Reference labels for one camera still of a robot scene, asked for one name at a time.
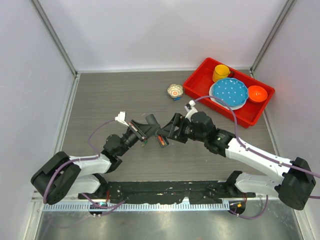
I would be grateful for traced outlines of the red battery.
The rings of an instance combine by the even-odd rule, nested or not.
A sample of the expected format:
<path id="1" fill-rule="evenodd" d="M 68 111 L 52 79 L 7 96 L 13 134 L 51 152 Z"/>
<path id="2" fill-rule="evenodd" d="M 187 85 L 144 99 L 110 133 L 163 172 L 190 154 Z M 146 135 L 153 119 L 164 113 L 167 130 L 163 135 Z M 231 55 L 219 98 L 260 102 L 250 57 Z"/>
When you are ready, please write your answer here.
<path id="1" fill-rule="evenodd" d="M 165 146 L 165 141 L 161 136 L 158 136 L 159 142 L 161 143 L 162 146 Z"/>

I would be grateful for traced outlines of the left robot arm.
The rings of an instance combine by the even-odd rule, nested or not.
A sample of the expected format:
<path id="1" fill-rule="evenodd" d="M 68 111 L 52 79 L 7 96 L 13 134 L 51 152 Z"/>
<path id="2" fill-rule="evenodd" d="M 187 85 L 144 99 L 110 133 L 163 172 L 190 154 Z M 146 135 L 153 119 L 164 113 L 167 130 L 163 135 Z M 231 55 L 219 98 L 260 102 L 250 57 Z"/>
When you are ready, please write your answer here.
<path id="1" fill-rule="evenodd" d="M 109 190 L 103 175 L 115 171 L 122 163 L 121 156 L 138 141 L 145 142 L 159 128 L 154 120 L 148 120 L 146 124 L 131 120 L 126 132 L 122 136 L 109 135 L 103 150 L 96 155 L 76 157 L 57 152 L 30 182 L 48 205 L 75 194 L 100 200 Z"/>

